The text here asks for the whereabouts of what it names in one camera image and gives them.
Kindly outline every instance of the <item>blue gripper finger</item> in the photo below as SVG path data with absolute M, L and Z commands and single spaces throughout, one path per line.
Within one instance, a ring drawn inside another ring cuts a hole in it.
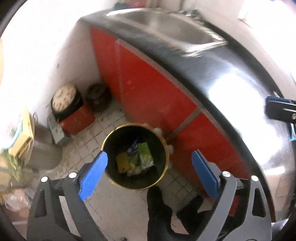
M 283 103 L 291 103 L 292 101 L 289 99 L 284 99 L 284 98 L 278 98 L 278 97 L 273 97 L 273 96 L 267 96 L 265 99 L 265 102 L 269 102 L 269 101 L 278 101 L 278 102 L 283 102 Z
M 98 184 L 108 163 L 107 153 L 100 151 L 92 162 L 91 167 L 80 182 L 78 196 L 82 201 L 90 197 Z
M 191 159 L 192 165 L 207 194 L 215 199 L 218 198 L 220 195 L 220 169 L 216 164 L 208 162 L 199 150 L 192 152 Z

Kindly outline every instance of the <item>plastic bag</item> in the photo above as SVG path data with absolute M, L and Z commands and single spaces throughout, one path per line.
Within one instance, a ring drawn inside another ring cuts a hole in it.
M 31 208 L 35 192 L 30 188 L 15 189 L 9 194 L 3 194 L 5 206 L 8 210 L 17 212 L 24 207 Z
M 141 169 L 145 170 L 154 165 L 154 160 L 151 155 L 148 143 L 140 143 L 138 145 L 138 153 L 141 160 Z

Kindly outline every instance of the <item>yellow box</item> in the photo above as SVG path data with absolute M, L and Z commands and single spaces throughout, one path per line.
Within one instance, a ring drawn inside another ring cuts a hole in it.
M 31 142 L 32 140 L 19 150 L 19 152 L 17 153 L 18 158 L 21 158 L 22 154 L 24 154 L 24 152 L 29 148 Z
M 30 114 L 27 108 L 24 108 L 22 116 L 22 132 L 14 145 L 8 150 L 9 155 L 19 156 L 20 152 L 33 140 L 33 132 L 30 121 Z

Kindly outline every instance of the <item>metal bucket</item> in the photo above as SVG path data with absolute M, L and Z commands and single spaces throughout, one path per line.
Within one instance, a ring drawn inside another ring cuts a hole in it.
M 154 166 L 145 174 L 128 177 L 118 172 L 116 156 L 124 152 L 136 139 L 148 143 Z M 108 155 L 106 173 L 111 183 L 126 189 L 147 189 L 159 182 L 168 169 L 169 150 L 165 139 L 143 124 L 131 123 L 116 128 L 106 137 L 101 150 Z
M 54 169 L 62 159 L 62 148 L 56 146 L 48 128 L 35 126 L 34 139 L 30 144 L 26 166 L 39 170 Z

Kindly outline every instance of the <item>sink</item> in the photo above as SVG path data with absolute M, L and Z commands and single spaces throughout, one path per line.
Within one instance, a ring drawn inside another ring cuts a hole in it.
M 227 44 L 221 36 L 183 14 L 138 8 L 112 11 L 106 17 L 155 35 L 183 51 L 184 56 L 200 56 L 201 52 Z

